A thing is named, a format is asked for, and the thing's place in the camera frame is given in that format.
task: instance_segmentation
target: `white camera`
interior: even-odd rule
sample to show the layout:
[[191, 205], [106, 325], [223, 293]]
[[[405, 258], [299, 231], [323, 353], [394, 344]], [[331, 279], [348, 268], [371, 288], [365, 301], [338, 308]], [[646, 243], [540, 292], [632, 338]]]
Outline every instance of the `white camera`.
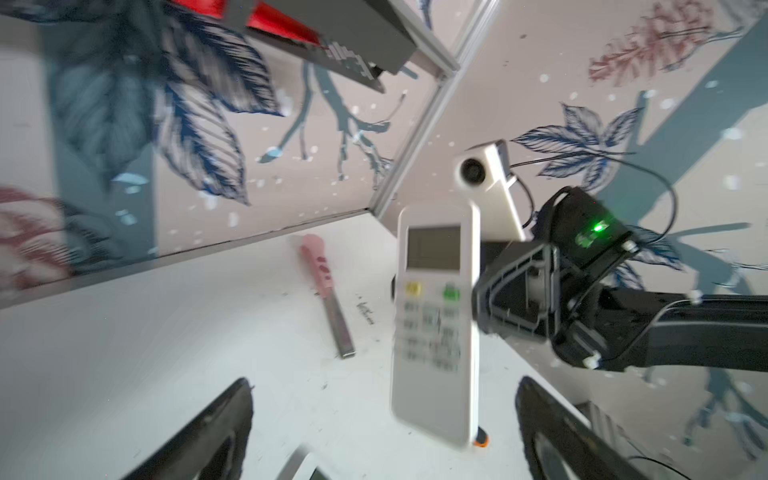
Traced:
[[509, 187], [507, 142], [474, 146], [455, 159], [455, 191], [480, 210], [480, 238], [484, 242], [525, 241], [525, 234], [512, 202]]

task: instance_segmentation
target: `remote control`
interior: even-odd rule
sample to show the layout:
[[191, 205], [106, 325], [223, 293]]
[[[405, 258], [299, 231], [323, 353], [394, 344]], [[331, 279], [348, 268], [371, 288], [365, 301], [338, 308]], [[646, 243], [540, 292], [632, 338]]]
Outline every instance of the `remote control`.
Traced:
[[398, 241], [392, 412], [463, 448], [478, 426], [480, 213], [468, 200], [407, 207]]

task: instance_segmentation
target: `yellow button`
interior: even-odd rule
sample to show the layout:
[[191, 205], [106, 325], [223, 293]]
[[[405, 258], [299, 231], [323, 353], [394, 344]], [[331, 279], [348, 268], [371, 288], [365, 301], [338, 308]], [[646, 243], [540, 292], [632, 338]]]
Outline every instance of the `yellow button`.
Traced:
[[406, 293], [408, 294], [408, 296], [421, 296], [422, 284], [420, 282], [406, 283]]

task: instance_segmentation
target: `green button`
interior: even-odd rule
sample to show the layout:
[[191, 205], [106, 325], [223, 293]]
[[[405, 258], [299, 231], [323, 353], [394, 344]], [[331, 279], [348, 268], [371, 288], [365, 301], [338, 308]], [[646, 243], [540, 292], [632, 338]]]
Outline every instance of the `green button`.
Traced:
[[445, 300], [451, 301], [451, 302], [458, 302], [458, 298], [460, 297], [458, 288], [455, 288], [453, 286], [447, 286], [445, 290], [442, 291], [442, 298]]

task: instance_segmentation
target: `remote control display screen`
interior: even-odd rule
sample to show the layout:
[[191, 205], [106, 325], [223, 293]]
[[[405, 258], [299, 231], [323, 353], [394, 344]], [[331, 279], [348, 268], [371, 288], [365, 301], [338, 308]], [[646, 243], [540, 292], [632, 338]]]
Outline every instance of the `remote control display screen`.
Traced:
[[409, 228], [408, 268], [426, 270], [461, 269], [462, 228], [460, 226]]

